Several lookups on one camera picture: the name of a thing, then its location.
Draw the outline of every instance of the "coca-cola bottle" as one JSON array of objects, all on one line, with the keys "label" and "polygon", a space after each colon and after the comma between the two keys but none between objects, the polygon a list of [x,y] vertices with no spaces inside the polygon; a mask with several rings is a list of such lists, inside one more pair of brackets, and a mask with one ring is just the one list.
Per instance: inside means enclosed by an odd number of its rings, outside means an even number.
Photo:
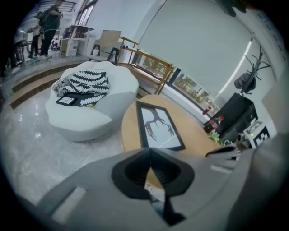
[{"label": "coca-cola bottle", "polygon": [[217,129],[223,120],[224,117],[222,116],[211,119],[208,125],[204,127],[205,132],[209,134],[212,130]]}]

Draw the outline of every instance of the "antler drawing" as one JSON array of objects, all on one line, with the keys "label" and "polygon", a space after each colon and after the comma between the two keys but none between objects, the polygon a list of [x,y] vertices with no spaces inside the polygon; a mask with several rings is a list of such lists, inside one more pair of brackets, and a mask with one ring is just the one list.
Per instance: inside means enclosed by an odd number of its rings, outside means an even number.
[{"label": "antler drawing", "polygon": [[157,141],[157,137],[154,135],[154,133],[153,133],[153,131],[152,131],[152,128],[151,128],[151,126],[150,126],[151,123],[155,123],[156,126],[158,127],[157,121],[161,122],[163,126],[164,126],[164,125],[168,126],[168,132],[171,134],[171,136],[174,135],[173,130],[172,130],[172,127],[171,127],[170,125],[166,124],[165,121],[164,121],[162,118],[159,117],[158,112],[157,112],[155,109],[149,109],[149,108],[146,108],[146,109],[149,110],[149,111],[153,114],[153,116],[154,116],[154,120],[152,120],[152,121],[147,121],[147,122],[145,123],[145,128],[147,129],[148,134],[149,134],[149,136],[150,136],[151,138],[153,138],[155,141]]}]

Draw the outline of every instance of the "zigzag pattern throw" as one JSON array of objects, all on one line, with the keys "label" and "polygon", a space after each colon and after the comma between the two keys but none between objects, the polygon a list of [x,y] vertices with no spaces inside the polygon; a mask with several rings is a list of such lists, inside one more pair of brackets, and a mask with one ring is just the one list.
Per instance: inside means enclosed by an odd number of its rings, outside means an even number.
[{"label": "zigzag pattern throw", "polygon": [[53,90],[58,97],[68,93],[82,95],[78,106],[92,106],[109,93],[109,81],[106,72],[102,69],[89,69],[58,80]]}]

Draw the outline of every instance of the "coat rack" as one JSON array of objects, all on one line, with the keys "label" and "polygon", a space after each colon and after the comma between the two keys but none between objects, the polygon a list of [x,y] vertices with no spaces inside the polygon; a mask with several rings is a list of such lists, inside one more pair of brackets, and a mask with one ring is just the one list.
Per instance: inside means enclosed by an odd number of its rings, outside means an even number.
[{"label": "coat rack", "polygon": [[252,66],[252,71],[248,71],[250,73],[250,78],[248,79],[248,81],[246,82],[245,86],[242,88],[240,95],[243,95],[243,93],[245,92],[246,94],[250,94],[252,95],[252,93],[248,93],[246,92],[247,88],[249,87],[250,83],[254,80],[254,78],[258,78],[259,80],[262,80],[261,78],[259,78],[258,76],[258,71],[267,67],[271,67],[271,65],[267,64],[266,62],[261,61],[262,57],[263,57],[263,52],[261,50],[261,46],[260,46],[260,52],[259,52],[259,58],[257,58],[256,56],[253,55],[254,58],[257,59],[256,64],[253,64],[249,59],[248,61],[250,62],[251,66]]}]

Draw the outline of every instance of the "speaker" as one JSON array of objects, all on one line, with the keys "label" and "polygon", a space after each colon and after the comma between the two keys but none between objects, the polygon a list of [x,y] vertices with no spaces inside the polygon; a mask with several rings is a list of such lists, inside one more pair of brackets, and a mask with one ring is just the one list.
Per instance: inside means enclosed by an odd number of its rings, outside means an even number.
[{"label": "speaker", "polygon": [[229,101],[213,117],[224,117],[216,132],[222,140],[234,142],[238,133],[243,132],[258,120],[254,103],[244,96],[235,93]]}]

